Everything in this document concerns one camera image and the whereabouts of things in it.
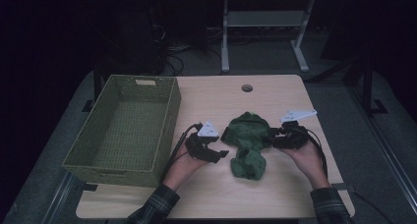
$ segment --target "crumpled green fabric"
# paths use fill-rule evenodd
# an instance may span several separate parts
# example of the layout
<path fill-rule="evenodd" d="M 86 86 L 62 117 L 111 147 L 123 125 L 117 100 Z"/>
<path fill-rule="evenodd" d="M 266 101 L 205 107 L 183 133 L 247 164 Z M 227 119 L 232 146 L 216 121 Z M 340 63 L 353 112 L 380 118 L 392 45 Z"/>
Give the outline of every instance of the crumpled green fabric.
<path fill-rule="evenodd" d="M 230 160 L 233 176 L 255 181 L 262 178 L 267 161 L 261 156 L 261 150 L 271 146 L 270 141 L 263 140 L 268 129 L 265 119 L 250 112 L 229 123 L 222 141 L 238 147 L 236 156 Z"/>

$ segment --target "plaid sleeve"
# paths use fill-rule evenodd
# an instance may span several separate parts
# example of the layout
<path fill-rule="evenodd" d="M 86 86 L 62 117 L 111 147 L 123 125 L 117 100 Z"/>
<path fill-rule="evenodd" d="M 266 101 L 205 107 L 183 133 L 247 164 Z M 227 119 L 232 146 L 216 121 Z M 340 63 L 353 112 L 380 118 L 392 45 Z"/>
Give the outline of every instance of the plaid sleeve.
<path fill-rule="evenodd" d="M 127 218 L 126 223 L 162 223 L 179 199 L 180 197 L 174 191 L 160 184 L 144 206 Z"/>
<path fill-rule="evenodd" d="M 341 197 L 334 188 L 317 189 L 310 193 L 316 216 L 321 224 L 353 223 Z"/>

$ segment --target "person's right hand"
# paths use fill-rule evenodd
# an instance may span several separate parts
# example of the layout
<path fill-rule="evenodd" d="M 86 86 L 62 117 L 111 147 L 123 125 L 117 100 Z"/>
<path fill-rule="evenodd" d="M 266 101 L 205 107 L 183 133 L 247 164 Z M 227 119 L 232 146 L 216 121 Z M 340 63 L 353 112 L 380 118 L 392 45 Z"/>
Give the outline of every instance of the person's right hand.
<path fill-rule="evenodd" d="M 280 151 L 294 160 L 298 169 L 309 179 L 313 190 L 330 187 L 319 153 L 311 141 L 307 140 L 300 149 L 285 148 Z"/>

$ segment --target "green basket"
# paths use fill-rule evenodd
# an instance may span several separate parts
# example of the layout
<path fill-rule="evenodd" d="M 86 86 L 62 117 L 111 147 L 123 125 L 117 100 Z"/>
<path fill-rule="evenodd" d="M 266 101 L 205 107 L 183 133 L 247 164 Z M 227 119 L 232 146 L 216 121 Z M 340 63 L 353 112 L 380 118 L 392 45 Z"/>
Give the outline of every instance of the green basket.
<path fill-rule="evenodd" d="M 63 166 L 88 183 L 156 187 L 180 103 L 176 78 L 111 76 Z"/>

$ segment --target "person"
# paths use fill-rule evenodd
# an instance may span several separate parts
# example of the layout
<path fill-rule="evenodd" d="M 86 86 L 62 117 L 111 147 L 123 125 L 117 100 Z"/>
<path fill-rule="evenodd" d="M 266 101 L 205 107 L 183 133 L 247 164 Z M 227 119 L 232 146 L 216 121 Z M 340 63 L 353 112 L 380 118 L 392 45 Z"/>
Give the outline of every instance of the person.
<path fill-rule="evenodd" d="M 313 188 L 310 195 L 319 223 L 353 223 L 337 190 L 330 186 L 317 149 L 309 140 L 300 149 L 280 149 L 280 151 L 290 156 L 298 169 L 308 178 Z M 180 198 L 176 191 L 199 168 L 208 164 L 185 153 L 187 153 L 187 147 L 182 144 L 176 154 L 178 159 L 168 170 L 163 182 L 156 188 L 144 206 L 126 219 L 126 223 L 162 223 L 166 219 Z"/>

